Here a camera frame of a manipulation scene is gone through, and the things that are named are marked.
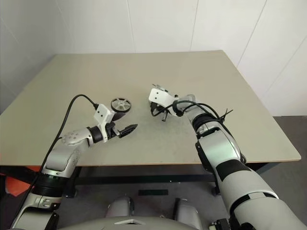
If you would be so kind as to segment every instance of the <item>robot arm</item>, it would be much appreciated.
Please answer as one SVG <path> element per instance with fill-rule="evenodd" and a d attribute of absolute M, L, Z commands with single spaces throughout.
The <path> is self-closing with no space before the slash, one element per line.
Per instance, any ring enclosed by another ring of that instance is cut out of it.
<path fill-rule="evenodd" d="M 194 95 L 173 97 L 158 85 L 151 90 L 149 101 L 152 115 L 163 113 L 163 121 L 167 114 L 188 117 L 198 139 L 198 155 L 216 178 L 232 230 L 307 230 L 267 183 L 245 165 L 245 157 L 223 125 L 225 115 L 219 117 Z"/>
<path fill-rule="evenodd" d="M 130 125 L 122 131 L 116 130 L 114 121 L 123 115 L 99 104 L 94 115 L 98 122 L 96 126 L 69 132 L 60 139 L 60 143 L 48 155 L 12 228 L 55 229 L 59 216 L 53 211 L 60 206 L 63 190 L 79 158 L 95 143 L 107 142 L 113 137 L 122 138 L 137 127 Z"/>

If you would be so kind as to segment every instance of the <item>gray floor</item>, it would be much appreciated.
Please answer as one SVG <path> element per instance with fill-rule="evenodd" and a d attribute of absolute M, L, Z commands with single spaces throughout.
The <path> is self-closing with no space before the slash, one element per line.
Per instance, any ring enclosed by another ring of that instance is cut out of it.
<path fill-rule="evenodd" d="M 284 200 L 294 213 L 307 225 L 307 116 L 277 117 L 278 124 L 302 156 L 301 161 L 280 163 L 261 174 L 264 180 Z M 144 166 L 110 167 L 84 170 L 84 175 L 152 175 L 203 173 L 194 166 Z M 172 217 L 175 198 L 186 198 L 195 205 L 203 226 L 217 219 L 226 218 L 227 212 L 220 196 L 211 195 L 212 183 L 166 184 L 114 184 L 78 186 L 74 199 L 64 199 L 60 209 L 59 227 L 103 217 L 108 204 L 117 197 L 130 196 L 135 202 L 135 215 Z M 138 196 L 139 189 L 168 189 L 166 196 Z M 2 202 L 1 207 L 8 205 Z"/>

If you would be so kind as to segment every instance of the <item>table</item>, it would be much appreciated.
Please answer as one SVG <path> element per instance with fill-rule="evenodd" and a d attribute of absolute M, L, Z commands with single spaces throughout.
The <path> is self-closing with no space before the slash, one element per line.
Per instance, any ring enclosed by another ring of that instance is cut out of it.
<path fill-rule="evenodd" d="M 179 96 L 193 93 L 219 114 L 233 109 L 225 125 L 249 163 L 301 159 L 227 55 L 205 51 L 56 55 L 1 114 L 0 164 L 40 165 L 79 93 L 107 106 L 116 97 L 129 99 L 132 108 L 116 127 L 139 126 L 123 139 L 96 144 L 78 165 L 199 164 L 188 119 L 150 115 L 152 83 Z M 63 133 L 95 125 L 93 115 L 92 105 L 78 99 Z"/>

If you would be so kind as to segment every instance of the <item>white wall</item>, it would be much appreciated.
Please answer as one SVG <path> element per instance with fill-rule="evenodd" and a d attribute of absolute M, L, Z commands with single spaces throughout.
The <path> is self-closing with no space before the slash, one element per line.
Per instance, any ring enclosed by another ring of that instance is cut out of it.
<path fill-rule="evenodd" d="M 306 0 L 0 2 L 3 108 L 54 53 L 222 49 L 272 115 L 307 115 Z"/>

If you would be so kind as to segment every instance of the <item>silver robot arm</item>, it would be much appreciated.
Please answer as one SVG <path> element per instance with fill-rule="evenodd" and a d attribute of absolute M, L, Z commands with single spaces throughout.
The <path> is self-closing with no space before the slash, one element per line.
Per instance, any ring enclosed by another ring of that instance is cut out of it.
<path fill-rule="evenodd" d="M 163 114 L 163 121 L 167 114 L 188 117 L 197 135 L 198 155 L 216 178 L 232 230 L 307 230 L 268 184 L 245 165 L 235 139 L 223 125 L 225 115 L 219 117 L 194 95 L 178 98 L 159 85 L 151 90 L 149 101 L 152 115 Z"/>
<path fill-rule="evenodd" d="M 124 137 L 137 125 L 122 131 L 115 129 L 113 121 L 123 117 L 103 104 L 99 104 L 94 115 L 98 124 L 65 134 L 60 143 L 49 153 L 34 187 L 14 220 L 12 228 L 25 230 L 53 229 L 59 216 L 54 212 L 62 200 L 66 182 L 71 177 L 79 158 L 95 143 L 107 142 L 113 137 Z"/>

